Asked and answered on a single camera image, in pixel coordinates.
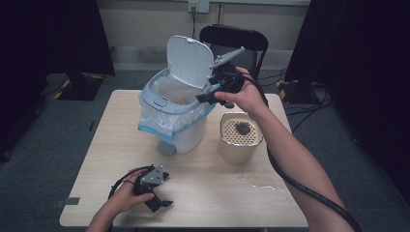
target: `container with holes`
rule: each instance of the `container with holes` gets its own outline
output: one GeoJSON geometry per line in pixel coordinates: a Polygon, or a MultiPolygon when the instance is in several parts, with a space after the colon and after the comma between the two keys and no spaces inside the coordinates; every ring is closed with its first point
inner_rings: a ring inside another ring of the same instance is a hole
{"type": "Polygon", "coordinates": [[[253,156],[263,135],[247,113],[227,113],[220,120],[220,156],[231,164],[245,164],[253,156]]]}

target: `gray carpet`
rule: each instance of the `gray carpet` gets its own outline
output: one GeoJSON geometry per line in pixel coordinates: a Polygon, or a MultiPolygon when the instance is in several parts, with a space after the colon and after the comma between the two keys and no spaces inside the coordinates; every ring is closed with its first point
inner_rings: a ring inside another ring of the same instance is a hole
{"type": "MultiPolygon", "coordinates": [[[[52,94],[46,97],[42,113],[12,148],[11,160],[0,163],[1,232],[84,231],[62,227],[62,208],[55,207],[55,203],[69,196],[112,91],[141,89],[155,73],[118,71],[117,76],[105,79],[94,101],[57,101],[52,94]]],[[[262,71],[260,76],[275,74],[279,72],[262,71]]],[[[63,78],[63,74],[49,76],[44,92],[56,88],[63,78]]],[[[272,84],[279,78],[280,75],[262,80],[268,85],[264,90],[277,93],[272,84]]],[[[323,89],[317,91],[319,98],[324,97],[323,89]]],[[[285,105],[288,113],[306,107],[285,105]]],[[[291,128],[306,115],[289,116],[291,128]]],[[[410,231],[409,208],[383,170],[354,142],[347,123],[332,105],[313,113],[294,134],[323,164],[363,231],[410,231]]]]}

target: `white lid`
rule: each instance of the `white lid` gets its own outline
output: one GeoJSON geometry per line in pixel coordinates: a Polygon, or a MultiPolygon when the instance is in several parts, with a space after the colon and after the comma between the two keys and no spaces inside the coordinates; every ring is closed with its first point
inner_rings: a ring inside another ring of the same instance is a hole
{"type": "Polygon", "coordinates": [[[192,38],[173,36],[166,51],[170,74],[190,86],[203,88],[212,75],[214,55],[204,43],[192,38]]]}

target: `wire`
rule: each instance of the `wire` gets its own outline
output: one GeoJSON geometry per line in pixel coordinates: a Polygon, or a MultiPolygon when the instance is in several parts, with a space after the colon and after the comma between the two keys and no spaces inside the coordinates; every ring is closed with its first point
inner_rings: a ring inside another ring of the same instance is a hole
{"type": "Polygon", "coordinates": [[[308,112],[311,112],[311,111],[313,111],[313,110],[315,110],[315,109],[317,109],[317,108],[319,108],[319,109],[325,108],[325,107],[331,105],[332,103],[333,103],[333,101],[329,101],[329,102],[327,102],[326,104],[323,104],[323,105],[320,106],[320,107],[318,107],[318,106],[316,106],[316,105],[310,106],[310,107],[300,107],[300,106],[288,107],[288,108],[285,108],[285,110],[294,109],[294,108],[299,108],[299,110],[298,110],[298,111],[295,111],[295,112],[286,113],[286,115],[287,115],[287,116],[291,116],[291,115],[296,115],[296,114],[308,113],[308,112]]]}
{"type": "Polygon", "coordinates": [[[325,101],[326,97],[328,96],[328,93],[329,93],[329,88],[326,90],[325,96],[323,97],[323,100],[319,103],[319,105],[315,106],[314,109],[312,109],[311,112],[310,112],[305,118],[303,118],[303,119],[292,129],[292,132],[295,132],[296,129],[297,129],[308,117],[310,117],[310,115],[312,115],[314,112],[316,112],[317,110],[319,110],[319,109],[322,107],[323,102],[325,101]]]}
{"type": "Polygon", "coordinates": [[[217,24],[220,24],[220,9],[222,9],[222,3],[219,3],[219,5],[218,5],[218,21],[217,21],[217,24]]]}
{"type": "Polygon", "coordinates": [[[278,83],[278,82],[276,81],[276,82],[270,83],[270,84],[261,84],[260,86],[266,87],[266,86],[275,85],[275,84],[277,84],[277,83],[278,83]]]}
{"type": "MultiPolygon", "coordinates": [[[[268,100],[266,99],[265,94],[263,93],[263,90],[261,88],[260,85],[258,85],[258,83],[256,81],[254,81],[251,78],[248,78],[246,76],[243,76],[243,79],[248,80],[250,83],[252,83],[259,91],[259,94],[262,98],[262,100],[265,102],[265,104],[269,107],[268,105],[268,100]]],[[[313,110],[312,112],[309,113],[308,116],[310,116],[313,112],[315,112],[320,106],[321,104],[323,104],[323,101],[319,104],[319,106],[316,107],[315,110],[313,110]]],[[[294,179],[292,179],[290,176],[288,176],[278,165],[278,163],[275,161],[274,156],[272,155],[272,152],[270,151],[269,147],[267,146],[267,152],[268,152],[268,158],[269,161],[272,165],[272,167],[275,169],[275,171],[277,171],[277,173],[279,174],[279,176],[286,181],[287,183],[289,183],[291,186],[295,187],[296,189],[300,190],[301,192],[313,197],[314,199],[316,199],[317,201],[321,202],[322,204],[328,206],[330,209],[332,209],[333,211],[335,211],[336,213],[338,213],[341,217],[343,217],[349,224],[350,226],[353,228],[353,230],[355,232],[362,232],[362,229],[359,225],[359,223],[346,211],[344,210],[342,207],[340,207],[337,203],[335,203],[334,201],[332,201],[331,199],[321,195],[320,193],[300,184],[299,182],[295,181],[294,179]]]]}
{"type": "Polygon", "coordinates": [[[257,80],[269,79],[269,78],[273,78],[273,77],[277,77],[277,76],[280,76],[280,79],[281,79],[281,76],[286,74],[286,71],[287,71],[287,67],[281,69],[279,74],[269,75],[269,76],[265,76],[265,77],[259,77],[259,78],[257,78],[257,80]]]}
{"type": "MultiPolygon", "coordinates": [[[[114,195],[115,191],[116,191],[117,188],[123,183],[124,179],[126,179],[128,176],[130,176],[132,173],[135,173],[136,171],[143,170],[143,169],[148,169],[148,168],[150,168],[151,166],[138,167],[138,168],[136,168],[136,169],[131,170],[129,173],[127,173],[125,176],[123,176],[120,180],[118,180],[118,181],[114,184],[114,186],[111,187],[111,191],[109,192],[108,199],[111,198],[112,195],[114,195]]],[[[109,227],[108,227],[107,232],[111,232],[112,229],[113,229],[113,223],[111,222],[111,224],[110,224],[109,227]]]]}
{"type": "Polygon", "coordinates": [[[193,21],[192,38],[195,40],[195,12],[196,12],[196,7],[190,7],[190,10],[192,11],[192,21],[193,21]]]}

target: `clear plastic bag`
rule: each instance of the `clear plastic bag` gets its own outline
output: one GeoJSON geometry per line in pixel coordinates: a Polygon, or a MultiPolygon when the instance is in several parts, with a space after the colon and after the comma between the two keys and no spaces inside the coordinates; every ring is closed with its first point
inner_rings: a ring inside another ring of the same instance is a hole
{"type": "MultiPolygon", "coordinates": [[[[159,73],[160,77],[154,81],[150,89],[161,97],[167,98],[170,102],[186,105],[196,102],[196,95],[203,94],[204,90],[189,86],[177,78],[173,77],[166,70],[159,73]]],[[[201,122],[214,109],[215,104],[201,103],[193,110],[171,114],[160,111],[152,107],[141,96],[139,102],[142,106],[141,117],[138,123],[140,131],[146,131],[159,137],[161,140],[174,144],[177,134],[187,131],[195,124],[201,122]]]]}

